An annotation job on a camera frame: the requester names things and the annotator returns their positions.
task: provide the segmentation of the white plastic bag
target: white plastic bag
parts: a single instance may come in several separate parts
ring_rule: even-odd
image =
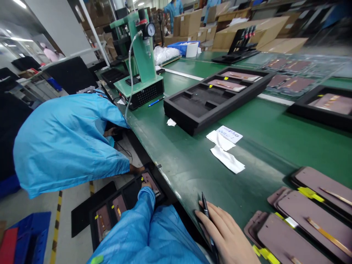
[[[180,55],[180,51],[175,48],[162,48],[156,46],[154,49],[154,61],[155,65],[161,65],[162,63],[177,57]]]

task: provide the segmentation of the blue pen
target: blue pen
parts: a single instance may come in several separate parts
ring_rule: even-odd
[[[161,101],[162,99],[164,99],[165,96],[163,96],[162,98],[160,98],[159,100],[156,100],[154,103],[151,103],[150,105],[148,105],[148,107],[151,107],[152,105],[155,105],[157,102]]]

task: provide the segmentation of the cable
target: cable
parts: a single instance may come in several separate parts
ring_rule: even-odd
[[[121,98],[121,96],[115,97],[115,98],[113,99],[113,102],[114,102],[116,99],[119,99],[119,98]]]
[[[129,100],[128,100],[128,104],[127,104],[127,107],[126,107],[126,112],[125,112],[125,119],[126,119],[126,123],[127,123],[127,111],[128,111],[128,107],[129,107],[129,104],[131,103],[131,99],[132,99],[132,95],[133,95],[133,76],[132,76],[132,67],[131,67],[131,53],[132,53],[132,45],[133,45],[133,42],[135,41],[136,37],[138,35],[142,35],[142,31],[138,31],[137,34],[134,36],[132,42],[131,42],[131,46],[129,47],[129,53],[128,53],[128,66],[129,66],[129,74],[131,76],[131,96],[129,97]]]
[[[120,148],[122,148],[122,150],[126,152],[127,156],[131,157],[131,159],[132,159],[131,160],[131,164],[132,164],[133,163],[133,157],[132,157],[131,152],[126,150],[126,149],[124,149],[118,142],[116,142],[116,144],[118,144],[120,146]]]

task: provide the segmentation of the pressure gauge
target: pressure gauge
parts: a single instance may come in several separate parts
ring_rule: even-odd
[[[145,35],[148,37],[152,37],[155,34],[155,26],[153,23],[148,23],[145,28]]]

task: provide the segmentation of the black foam tray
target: black foam tray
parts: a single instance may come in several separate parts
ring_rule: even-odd
[[[340,114],[308,105],[314,100],[320,98],[319,95],[324,94],[336,94],[352,98],[352,90],[319,85],[303,95],[298,101],[291,105],[287,109],[287,112],[347,132],[352,132],[352,112],[350,112],[348,115]]]
[[[252,82],[229,77],[226,81],[247,86],[240,92],[234,92],[220,87],[209,87],[213,79],[224,80],[222,73],[234,71],[261,76]],[[191,136],[204,130],[217,120],[252,100],[265,90],[275,73],[262,70],[249,70],[227,67],[209,76],[196,85],[188,87],[164,100],[165,114]]]

